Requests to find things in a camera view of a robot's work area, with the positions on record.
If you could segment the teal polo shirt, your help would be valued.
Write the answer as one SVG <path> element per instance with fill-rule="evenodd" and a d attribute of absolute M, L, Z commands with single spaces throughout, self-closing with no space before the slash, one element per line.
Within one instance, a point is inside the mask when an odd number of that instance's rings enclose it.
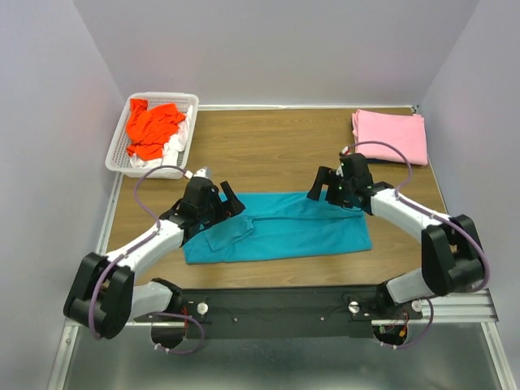
<path fill-rule="evenodd" d="M 372 249 L 359 209 L 312 201 L 304 192 L 240 193 L 245 210 L 198 233 L 183 247 L 189 265 L 262 262 Z"/>

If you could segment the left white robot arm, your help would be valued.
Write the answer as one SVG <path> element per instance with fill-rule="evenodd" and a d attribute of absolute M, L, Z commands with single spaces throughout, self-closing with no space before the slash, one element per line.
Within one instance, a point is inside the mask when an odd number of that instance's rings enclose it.
<path fill-rule="evenodd" d="M 228 182 L 217 186 L 205 177 L 193 177 L 183 197 L 158 216 L 148 231 L 119 249 L 107 254 L 92 252 L 81 260 L 63 314 L 87 327 L 96 338 L 115 337 L 135 316 L 137 276 L 199 232 L 244 210 Z"/>

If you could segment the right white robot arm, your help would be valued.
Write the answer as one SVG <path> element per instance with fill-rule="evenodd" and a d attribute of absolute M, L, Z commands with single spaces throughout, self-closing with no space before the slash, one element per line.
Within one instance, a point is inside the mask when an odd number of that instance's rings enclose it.
<path fill-rule="evenodd" d="M 471 218 L 438 213 L 387 182 L 374 182 L 362 154 L 342 153 L 338 168 L 320 167 L 307 197 L 313 201 L 324 197 L 331 205 L 385 219 L 420 244 L 418 269 L 376 287 L 371 304 L 383 318 L 394 317 L 412 301 L 466 292 L 488 277 L 485 253 Z"/>

